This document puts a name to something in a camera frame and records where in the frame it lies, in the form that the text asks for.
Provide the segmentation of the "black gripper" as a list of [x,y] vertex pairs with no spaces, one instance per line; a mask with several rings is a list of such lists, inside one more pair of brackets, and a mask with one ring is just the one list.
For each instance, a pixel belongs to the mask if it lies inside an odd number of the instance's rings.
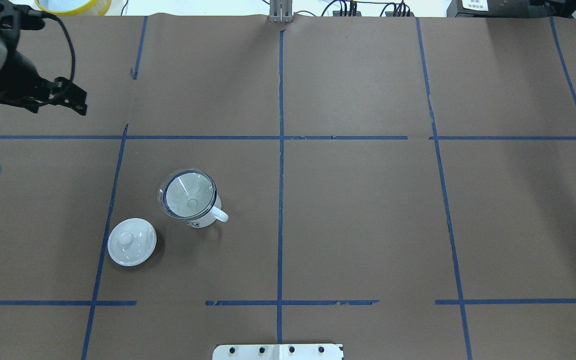
[[72,82],[62,82],[55,98],[54,84],[41,77],[34,64],[19,51],[7,55],[0,69],[0,103],[38,113],[41,104],[57,105],[86,116],[87,92]]

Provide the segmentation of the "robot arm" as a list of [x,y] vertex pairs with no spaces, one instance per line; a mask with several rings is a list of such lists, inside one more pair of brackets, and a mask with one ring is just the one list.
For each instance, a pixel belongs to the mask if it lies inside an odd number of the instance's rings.
[[[18,50],[23,31],[39,31],[50,19],[59,25],[70,53],[68,77],[48,80],[30,59]],[[0,105],[24,109],[37,114],[42,107],[61,106],[86,116],[87,92],[75,84],[76,52],[64,21],[55,14],[28,6],[11,6],[0,2]]]

